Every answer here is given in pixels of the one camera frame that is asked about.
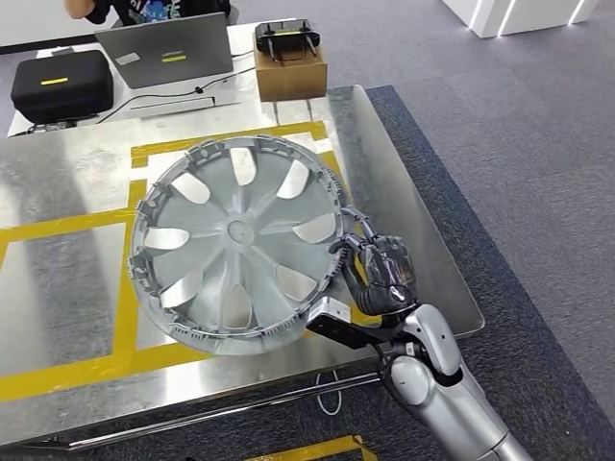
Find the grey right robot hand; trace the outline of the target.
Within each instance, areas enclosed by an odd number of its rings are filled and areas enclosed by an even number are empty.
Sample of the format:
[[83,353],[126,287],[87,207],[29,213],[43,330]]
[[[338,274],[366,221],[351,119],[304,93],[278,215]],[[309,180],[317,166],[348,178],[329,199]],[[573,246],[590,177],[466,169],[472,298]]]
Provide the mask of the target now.
[[418,305],[416,274],[403,239],[375,232],[366,215],[354,206],[340,211],[358,223],[361,233],[345,233],[329,252],[343,254],[341,273],[360,312],[390,315]]

